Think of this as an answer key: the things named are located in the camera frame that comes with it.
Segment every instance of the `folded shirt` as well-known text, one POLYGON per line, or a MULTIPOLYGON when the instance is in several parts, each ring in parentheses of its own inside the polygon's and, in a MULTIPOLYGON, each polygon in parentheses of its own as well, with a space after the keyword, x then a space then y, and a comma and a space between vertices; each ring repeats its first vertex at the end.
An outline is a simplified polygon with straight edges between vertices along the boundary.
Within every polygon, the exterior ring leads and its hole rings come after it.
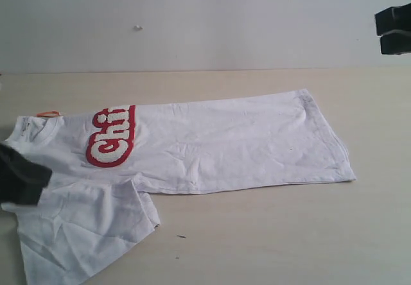
POLYGON ((153 232, 147 193, 204 194, 355 179, 305 89, 252 98, 19 117, 7 144, 53 170, 19 220, 28 285, 80 284, 153 232))

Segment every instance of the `orange tag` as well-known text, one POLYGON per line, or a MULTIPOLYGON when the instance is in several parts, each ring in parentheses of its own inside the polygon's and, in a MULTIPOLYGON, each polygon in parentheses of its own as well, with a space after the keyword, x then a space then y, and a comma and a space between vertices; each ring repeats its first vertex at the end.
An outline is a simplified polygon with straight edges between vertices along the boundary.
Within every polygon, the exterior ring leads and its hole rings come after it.
POLYGON ((53 117, 58 117, 58 116, 61 116, 61 115, 56 110, 52 110, 51 112, 42 112, 36 115, 36 117, 44 117, 44 118, 53 118, 53 117))

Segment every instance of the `table surface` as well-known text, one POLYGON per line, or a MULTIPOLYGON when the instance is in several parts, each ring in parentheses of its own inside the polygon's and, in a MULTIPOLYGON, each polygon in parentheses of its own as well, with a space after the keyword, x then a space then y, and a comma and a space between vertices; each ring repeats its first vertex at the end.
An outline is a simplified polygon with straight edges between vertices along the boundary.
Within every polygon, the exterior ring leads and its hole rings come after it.
MULTIPOLYGON (((409 67, 3 75, 0 82, 0 140, 18 115, 308 88, 349 148, 356 182, 152 195, 161 226, 87 285, 411 284, 409 67)), ((26 283, 17 221, 3 211, 0 275, 2 284, 26 283)))

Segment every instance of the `white background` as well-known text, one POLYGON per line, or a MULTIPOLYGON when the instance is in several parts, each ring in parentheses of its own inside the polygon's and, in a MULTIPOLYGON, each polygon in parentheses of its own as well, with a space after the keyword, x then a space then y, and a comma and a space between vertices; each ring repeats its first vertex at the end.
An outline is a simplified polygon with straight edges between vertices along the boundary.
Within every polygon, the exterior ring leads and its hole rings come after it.
POLYGON ((411 65, 380 54, 374 24, 409 2, 0 0, 0 72, 411 65))

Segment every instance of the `white t-shirt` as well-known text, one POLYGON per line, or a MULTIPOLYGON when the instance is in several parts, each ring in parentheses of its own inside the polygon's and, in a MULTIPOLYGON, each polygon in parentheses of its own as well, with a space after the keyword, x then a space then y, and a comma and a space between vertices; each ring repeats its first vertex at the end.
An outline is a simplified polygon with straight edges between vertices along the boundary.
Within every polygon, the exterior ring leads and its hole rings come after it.
POLYGON ((28 285, 80 284, 153 232, 147 193, 354 180, 309 92, 19 117, 6 141, 53 170, 17 214, 28 285))

